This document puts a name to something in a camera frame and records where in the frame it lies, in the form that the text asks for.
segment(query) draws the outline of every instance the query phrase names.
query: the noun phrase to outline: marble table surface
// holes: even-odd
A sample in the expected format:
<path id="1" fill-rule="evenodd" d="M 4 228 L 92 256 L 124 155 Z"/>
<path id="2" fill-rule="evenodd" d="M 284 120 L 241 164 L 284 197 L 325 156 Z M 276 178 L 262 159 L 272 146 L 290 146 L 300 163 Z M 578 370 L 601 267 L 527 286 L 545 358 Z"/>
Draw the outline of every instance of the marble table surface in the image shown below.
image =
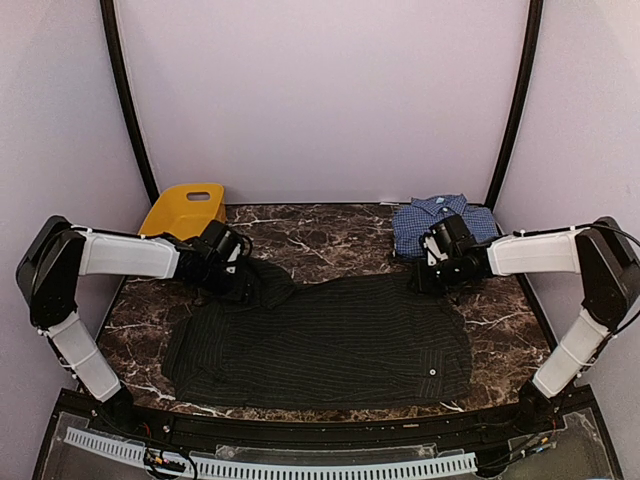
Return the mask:
<path id="1" fill-rule="evenodd" d="M 395 260 L 388 205 L 227 207 L 229 224 L 250 236 L 254 256 L 284 267 L 299 283 L 409 268 Z M 215 417 L 270 421 L 368 421 L 416 418 L 515 403 L 519 387 L 549 348 L 513 277 L 464 287 L 450 301 L 465 318 L 473 354 L 471 394 L 457 402 L 386 410 L 292 411 L 177 401 L 160 365 L 173 325 L 202 302 L 174 281 L 128 279 L 99 339 L 137 405 Z"/>

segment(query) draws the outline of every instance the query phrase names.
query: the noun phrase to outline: white cable tray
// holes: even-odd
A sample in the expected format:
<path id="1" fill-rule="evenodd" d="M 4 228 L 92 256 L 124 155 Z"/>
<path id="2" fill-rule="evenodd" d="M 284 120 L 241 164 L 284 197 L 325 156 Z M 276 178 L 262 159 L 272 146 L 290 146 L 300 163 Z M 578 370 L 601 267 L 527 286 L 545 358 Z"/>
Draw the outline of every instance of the white cable tray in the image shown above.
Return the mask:
<path id="1" fill-rule="evenodd" d="M 69 427 L 65 443 L 116 462 L 144 468 L 142 442 L 119 440 L 95 431 Z M 191 465 L 180 455 L 165 453 L 168 460 L 186 464 L 182 478 L 193 476 Z M 240 463 L 192 454 L 198 478 L 231 480 L 423 480 L 446 478 L 477 471 L 475 453 L 375 465 L 298 466 Z"/>

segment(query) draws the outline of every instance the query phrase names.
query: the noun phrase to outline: yellow basket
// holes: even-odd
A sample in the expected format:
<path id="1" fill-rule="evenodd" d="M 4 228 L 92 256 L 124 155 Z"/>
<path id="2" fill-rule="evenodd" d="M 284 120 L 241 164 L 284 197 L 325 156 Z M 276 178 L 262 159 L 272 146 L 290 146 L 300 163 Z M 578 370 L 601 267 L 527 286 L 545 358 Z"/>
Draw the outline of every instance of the yellow basket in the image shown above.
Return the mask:
<path id="1" fill-rule="evenodd" d="M 168 232 L 180 240 L 200 235 L 213 219 L 226 221 L 224 187 L 193 183 L 171 187 L 160 195 L 147 215 L 140 235 Z"/>

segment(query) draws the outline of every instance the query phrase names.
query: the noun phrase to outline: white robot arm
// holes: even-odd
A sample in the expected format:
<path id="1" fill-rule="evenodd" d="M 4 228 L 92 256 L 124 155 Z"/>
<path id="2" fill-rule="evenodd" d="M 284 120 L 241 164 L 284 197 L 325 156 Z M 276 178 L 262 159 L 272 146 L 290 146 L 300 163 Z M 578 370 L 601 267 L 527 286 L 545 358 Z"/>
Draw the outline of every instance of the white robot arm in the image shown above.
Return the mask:
<path id="1" fill-rule="evenodd" d="M 640 262 L 625 236 L 614 219 L 603 217 L 593 224 L 516 232 L 477 244 L 456 215 L 425 234 L 426 258 L 418 263 L 414 278 L 418 290 L 430 292 L 470 279 L 518 273 L 581 275 L 585 299 L 577 319 L 520 391 L 521 407 L 531 417 L 592 364 L 638 298 Z"/>
<path id="2" fill-rule="evenodd" d="M 126 410 L 131 395 L 80 320 L 75 303 L 79 276 L 92 274 L 174 278 L 224 294 L 233 287 L 244 237 L 212 221 L 199 237 L 181 242 L 92 230 L 51 217 L 20 262 L 16 280 L 31 323 L 49 340 L 84 387 L 112 410 Z"/>

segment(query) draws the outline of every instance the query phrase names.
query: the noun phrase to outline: blue plaid shirt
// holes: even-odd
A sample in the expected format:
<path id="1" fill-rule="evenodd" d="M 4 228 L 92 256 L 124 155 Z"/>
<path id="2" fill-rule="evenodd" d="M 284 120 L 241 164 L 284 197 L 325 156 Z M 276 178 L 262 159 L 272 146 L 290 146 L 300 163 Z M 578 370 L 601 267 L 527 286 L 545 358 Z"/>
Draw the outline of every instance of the blue plaid shirt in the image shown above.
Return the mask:
<path id="1" fill-rule="evenodd" d="M 420 237 L 429 228 L 451 215 L 459 214 L 478 242 L 498 236 L 491 210 L 467 205 L 464 195 L 440 195 L 420 200 L 398 210 L 393 217 L 396 253 L 408 259 L 421 258 Z"/>

